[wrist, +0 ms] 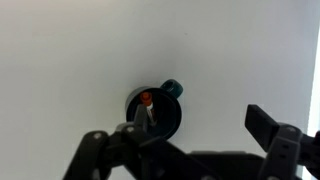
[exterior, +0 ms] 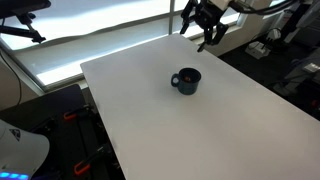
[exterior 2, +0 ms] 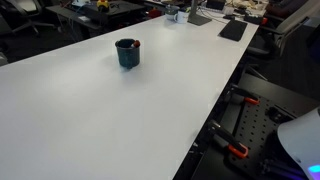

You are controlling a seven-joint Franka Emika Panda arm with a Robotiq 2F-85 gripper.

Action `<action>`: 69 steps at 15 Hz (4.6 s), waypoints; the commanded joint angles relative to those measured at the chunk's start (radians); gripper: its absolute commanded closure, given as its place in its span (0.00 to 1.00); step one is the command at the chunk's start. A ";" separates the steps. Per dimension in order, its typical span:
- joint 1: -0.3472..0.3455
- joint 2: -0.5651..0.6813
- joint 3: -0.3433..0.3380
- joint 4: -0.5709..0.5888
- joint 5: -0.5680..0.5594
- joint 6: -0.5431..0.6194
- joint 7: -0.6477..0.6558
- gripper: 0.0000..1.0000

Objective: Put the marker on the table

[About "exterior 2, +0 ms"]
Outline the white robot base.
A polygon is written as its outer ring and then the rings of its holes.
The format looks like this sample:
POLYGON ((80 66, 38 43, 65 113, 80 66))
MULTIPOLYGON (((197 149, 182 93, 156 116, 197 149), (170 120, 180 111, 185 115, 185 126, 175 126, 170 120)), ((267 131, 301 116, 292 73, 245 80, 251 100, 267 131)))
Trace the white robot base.
POLYGON ((280 144, 309 180, 320 180, 320 108, 282 123, 280 144))

